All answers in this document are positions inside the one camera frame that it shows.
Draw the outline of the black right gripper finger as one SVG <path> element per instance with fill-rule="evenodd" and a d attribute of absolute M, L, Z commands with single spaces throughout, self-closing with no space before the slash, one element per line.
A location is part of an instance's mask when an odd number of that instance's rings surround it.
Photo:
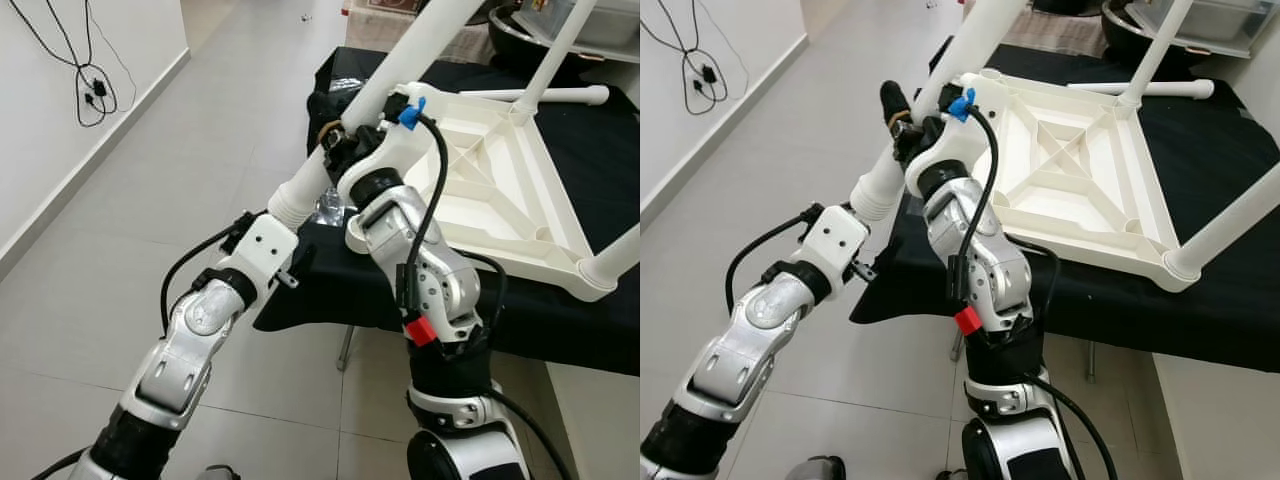
<path fill-rule="evenodd" d="M 317 147 L 320 132 L 324 125 L 339 120 L 346 110 L 344 95 L 315 95 L 314 96 L 314 147 Z"/>
<path fill-rule="evenodd" d="M 890 131 L 891 137 L 897 140 L 905 131 L 910 129 L 910 102 L 908 101 L 900 84 L 891 79 L 887 79 L 881 84 L 879 101 L 886 128 Z"/>

